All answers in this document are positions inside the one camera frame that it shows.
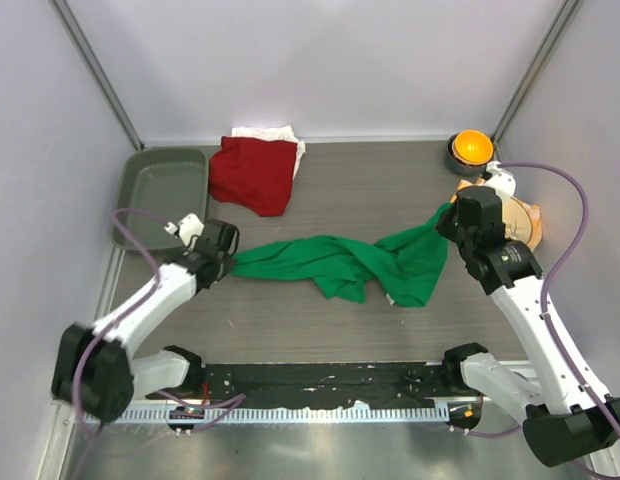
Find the green t shirt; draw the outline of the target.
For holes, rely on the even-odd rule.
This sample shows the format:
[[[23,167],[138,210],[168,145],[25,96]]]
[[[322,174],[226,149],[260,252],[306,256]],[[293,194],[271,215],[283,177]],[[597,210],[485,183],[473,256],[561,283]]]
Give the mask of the green t shirt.
[[[450,207],[446,202],[425,223],[374,243],[324,234],[245,250],[236,255],[233,274],[271,281],[311,280],[325,298],[359,304],[366,302],[366,285],[376,280],[390,304],[421,308],[447,262],[448,241],[435,226]]]

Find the floral ceramic plate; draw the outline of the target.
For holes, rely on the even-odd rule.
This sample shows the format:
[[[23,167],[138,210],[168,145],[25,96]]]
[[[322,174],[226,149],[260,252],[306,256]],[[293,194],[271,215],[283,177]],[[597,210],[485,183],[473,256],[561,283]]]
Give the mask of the floral ceramic plate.
[[[532,237],[532,220],[526,208],[515,198],[508,199],[502,208],[505,236],[511,240],[528,243]]]

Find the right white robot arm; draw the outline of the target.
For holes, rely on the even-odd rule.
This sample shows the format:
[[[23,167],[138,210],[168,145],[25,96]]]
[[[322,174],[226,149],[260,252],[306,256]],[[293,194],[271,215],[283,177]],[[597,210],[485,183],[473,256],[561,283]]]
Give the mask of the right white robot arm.
[[[522,427],[528,447],[555,467],[620,439],[620,397],[596,377],[543,296],[542,269],[528,246],[505,235],[497,191],[458,191],[436,230],[453,241],[469,274],[513,327],[536,373],[531,383],[468,343],[445,352],[441,380],[455,395],[486,395]]]

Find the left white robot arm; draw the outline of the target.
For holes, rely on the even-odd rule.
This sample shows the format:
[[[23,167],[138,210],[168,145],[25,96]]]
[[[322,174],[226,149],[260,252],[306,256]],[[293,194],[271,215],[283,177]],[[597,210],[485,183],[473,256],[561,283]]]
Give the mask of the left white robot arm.
[[[153,266],[149,282],[109,314],[88,326],[74,323],[61,336],[51,394],[82,415],[112,423],[134,400],[163,391],[190,399],[202,389],[199,355],[177,346],[143,358],[135,353],[172,312],[231,272],[240,233],[195,214],[165,229],[181,244]]]

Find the orange checkered cloth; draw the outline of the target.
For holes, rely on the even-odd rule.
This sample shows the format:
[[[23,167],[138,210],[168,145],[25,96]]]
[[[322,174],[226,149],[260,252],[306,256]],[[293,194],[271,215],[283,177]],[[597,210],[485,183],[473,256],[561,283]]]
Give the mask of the orange checkered cloth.
[[[461,180],[458,183],[458,185],[456,187],[456,190],[455,190],[453,196],[450,199],[450,202],[453,203],[456,200],[457,193],[460,190],[462,190],[464,188],[468,188],[470,186],[484,186],[484,187],[487,187],[487,186],[484,185],[484,180],[482,178],[479,178],[474,183],[471,183],[471,182],[466,181],[466,180]],[[526,208],[526,210],[529,213],[529,216],[530,216],[530,218],[532,220],[533,233],[532,233],[532,237],[531,237],[530,241],[528,243],[525,243],[525,244],[528,246],[528,248],[531,251],[534,251],[537,248],[537,246],[540,244],[541,240],[542,240],[542,220],[541,220],[541,210],[540,210],[540,207],[537,206],[537,205],[530,205],[530,204],[525,203],[524,201],[518,199],[515,196],[515,194],[511,198],[517,199]]]

